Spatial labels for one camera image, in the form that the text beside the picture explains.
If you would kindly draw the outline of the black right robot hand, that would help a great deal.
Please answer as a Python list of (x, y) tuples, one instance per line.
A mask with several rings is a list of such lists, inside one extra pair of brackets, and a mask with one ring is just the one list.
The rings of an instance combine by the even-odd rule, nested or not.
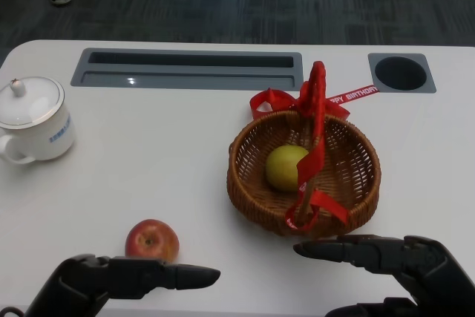
[(386, 297), (382, 303), (357, 303), (329, 316), (473, 316), (474, 283), (440, 242), (406, 235), (340, 235), (294, 245), (315, 260), (349, 263), (372, 274), (391, 275), (409, 298)]

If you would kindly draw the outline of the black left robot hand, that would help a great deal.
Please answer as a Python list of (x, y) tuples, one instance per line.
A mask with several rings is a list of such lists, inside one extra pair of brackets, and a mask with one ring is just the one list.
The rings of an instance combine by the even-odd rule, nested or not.
[(77, 255), (51, 274), (26, 316), (96, 316), (110, 299), (141, 299), (156, 288), (195, 290), (213, 285), (220, 271), (150, 258)]

